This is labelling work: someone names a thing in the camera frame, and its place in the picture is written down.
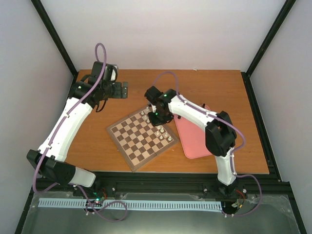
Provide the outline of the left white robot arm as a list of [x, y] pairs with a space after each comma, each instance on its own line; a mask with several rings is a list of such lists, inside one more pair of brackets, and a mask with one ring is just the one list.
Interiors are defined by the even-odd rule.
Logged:
[[47, 139], [27, 153], [35, 176], [44, 176], [60, 185], [80, 185], [90, 196], [101, 192], [101, 183], [88, 170], [66, 163], [69, 148], [82, 123], [93, 110], [100, 112], [110, 98], [127, 98], [128, 83], [118, 82], [118, 66], [96, 61], [89, 75], [75, 82], [64, 110]]

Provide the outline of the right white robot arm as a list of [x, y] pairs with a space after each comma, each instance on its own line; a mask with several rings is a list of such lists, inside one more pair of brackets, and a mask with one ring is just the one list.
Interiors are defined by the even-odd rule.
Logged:
[[164, 93], [151, 86], [144, 97], [151, 105], [152, 110], [147, 116], [154, 127], [171, 122], [174, 115], [181, 116], [199, 127], [205, 133], [207, 150], [215, 156], [218, 181], [226, 186], [234, 183], [230, 153], [234, 150], [237, 135], [226, 112], [211, 112], [190, 102], [173, 89]]

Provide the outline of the wooden folding chess board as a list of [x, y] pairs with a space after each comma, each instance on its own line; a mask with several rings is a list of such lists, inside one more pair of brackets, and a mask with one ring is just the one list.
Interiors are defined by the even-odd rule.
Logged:
[[150, 108], [148, 112], [146, 107], [143, 106], [106, 128], [132, 172], [137, 171], [143, 165], [179, 143], [178, 137], [168, 125], [161, 125], [161, 128], [164, 129], [164, 132], [161, 133], [160, 129], [144, 119], [152, 110], [148, 106]]

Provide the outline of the pink rubber tray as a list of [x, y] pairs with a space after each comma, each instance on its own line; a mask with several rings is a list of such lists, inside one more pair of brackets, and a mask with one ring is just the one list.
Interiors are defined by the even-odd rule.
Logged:
[[188, 159], [210, 156], [212, 153], [206, 147], [205, 127], [212, 118], [184, 104], [173, 105], [172, 111], [185, 156]]

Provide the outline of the black aluminium frame rail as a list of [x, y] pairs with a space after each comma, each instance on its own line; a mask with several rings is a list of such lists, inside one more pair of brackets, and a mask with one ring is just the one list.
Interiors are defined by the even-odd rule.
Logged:
[[215, 174], [96, 172], [95, 175], [94, 187], [86, 188], [88, 195], [102, 189], [110, 197], [125, 193], [165, 193], [230, 199], [236, 196], [236, 189], [246, 189], [248, 195], [293, 195], [290, 184], [275, 175], [238, 178], [228, 194]]

